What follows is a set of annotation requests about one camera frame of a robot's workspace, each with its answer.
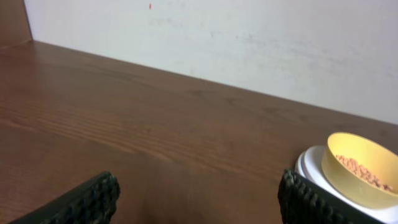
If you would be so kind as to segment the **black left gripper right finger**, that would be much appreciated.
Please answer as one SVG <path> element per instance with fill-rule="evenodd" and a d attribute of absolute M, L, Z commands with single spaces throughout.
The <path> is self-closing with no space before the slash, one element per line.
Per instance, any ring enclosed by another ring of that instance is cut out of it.
<path fill-rule="evenodd" d="M 283 224 L 383 224 L 290 169 L 277 198 Z"/>

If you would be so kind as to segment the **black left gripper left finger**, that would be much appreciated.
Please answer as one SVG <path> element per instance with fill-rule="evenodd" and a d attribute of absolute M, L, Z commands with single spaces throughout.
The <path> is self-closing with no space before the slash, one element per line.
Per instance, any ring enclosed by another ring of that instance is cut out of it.
<path fill-rule="evenodd" d="M 117 178 L 102 172 L 10 224 L 110 224 L 120 193 Z"/>

